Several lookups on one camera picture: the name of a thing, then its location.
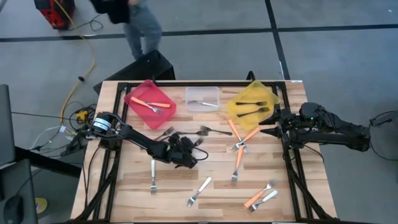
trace orange handle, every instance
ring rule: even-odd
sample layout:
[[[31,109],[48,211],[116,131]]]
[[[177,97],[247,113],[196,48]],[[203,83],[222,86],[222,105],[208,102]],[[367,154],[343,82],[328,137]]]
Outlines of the orange handle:
[[[244,206],[245,206],[246,208],[249,208],[252,204],[254,204],[254,202],[256,202],[256,200],[257,200],[259,197],[261,197],[262,193],[263,193],[263,191],[258,192],[255,196],[253,196],[253,198],[251,198],[250,200],[248,200],[248,201],[244,204]]]
[[[135,97],[133,97],[133,96],[131,97],[131,100],[134,101],[134,102],[136,102],[136,103],[141,104],[142,106],[147,106],[147,107],[149,107],[149,105],[146,104],[144,101],[138,100],[137,98],[135,98]]]
[[[244,138],[243,141],[247,141],[249,140],[249,138],[253,137],[255,134],[257,134],[260,131],[259,128],[255,128],[252,132],[250,132],[250,134],[248,136],[246,136],[246,138]]]
[[[153,105],[153,106],[163,107],[163,108],[170,108],[170,105],[167,103],[148,103],[148,104]]]
[[[234,122],[231,119],[229,119],[228,123],[231,126],[232,130],[234,131],[236,137],[238,137],[238,139],[240,140],[241,137],[239,136],[238,130],[236,129]]]
[[[240,163],[241,163],[241,159],[242,159],[242,154],[243,154],[243,146],[239,147],[239,152],[238,152],[238,157],[236,158],[236,169],[238,169]]]

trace black box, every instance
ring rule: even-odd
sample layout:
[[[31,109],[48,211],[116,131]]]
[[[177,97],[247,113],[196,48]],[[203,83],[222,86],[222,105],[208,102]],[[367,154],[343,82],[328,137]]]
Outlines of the black box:
[[[158,51],[153,50],[104,81],[175,80],[173,65]],[[102,82],[94,91],[100,94]]]

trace red plastic bin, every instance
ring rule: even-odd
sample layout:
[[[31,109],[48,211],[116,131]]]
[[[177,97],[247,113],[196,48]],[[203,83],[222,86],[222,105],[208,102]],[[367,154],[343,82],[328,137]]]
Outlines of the red plastic bin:
[[[167,103],[170,108],[161,108],[155,106],[163,113],[155,113],[152,109],[135,103],[131,97],[151,103]],[[158,129],[162,124],[168,121],[177,109],[175,103],[160,90],[151,80],[145,80],[141,85],[133,89],[129,94],[124,97],[124,101],[134,110],[137,115],[152,129]]]

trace person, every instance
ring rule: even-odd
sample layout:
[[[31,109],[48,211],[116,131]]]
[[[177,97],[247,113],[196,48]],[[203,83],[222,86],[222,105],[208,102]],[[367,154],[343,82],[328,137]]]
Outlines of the person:
[[[146,0],[129,0],[130,23],[124,24],[124,34],[131,48],[132,56],[138,60],[144,54],[158,50],[162,38],[162,27],[149,10]],[[141,33],[145,48],[142,51]]]

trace yellow cable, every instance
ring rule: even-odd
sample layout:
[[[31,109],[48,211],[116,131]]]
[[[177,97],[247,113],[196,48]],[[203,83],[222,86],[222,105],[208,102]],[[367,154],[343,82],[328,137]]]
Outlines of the yellow cable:
[[[62,7],[62,5],[58,2],[58,0],[55,0],[55,3],[57,3],[57,5],[61,8],[61,10],[63,11],[63,13],[65,13],[65,15],[68,17],[71,25],[73,26],[74,29],[76,29],[75,23],[73,22],[72,18],[69,16],[69,14],[66,12],[66,10]],[[91,44],[88,42],[87,39],[85,39],[85,37],[83,37],[82,35],[79,34],[79,37],[82,38],[83,40],[85,40],[88,44],[88,46],[91,49],[91,52],[93,53],[93,63],[91,64],[91,67],[86,71],[86,73],[82,76],[84,79],[88,76],[88,74],[90,74],[90,72],[94,69],[95,66],[95,51],[93,46],[91,46]],[[72,88],[72,91],[69,93],[67,99],[65,100],[63,106],[62,106],[62,110],[61,110],[61,125],[63,125],[63,114],[65,112],[65,107],[68,104],[70,98],[72,97],[73,93],[76,91],[77,87],[80,85],[81,81],[78,80],[75,84],[75,86]]]

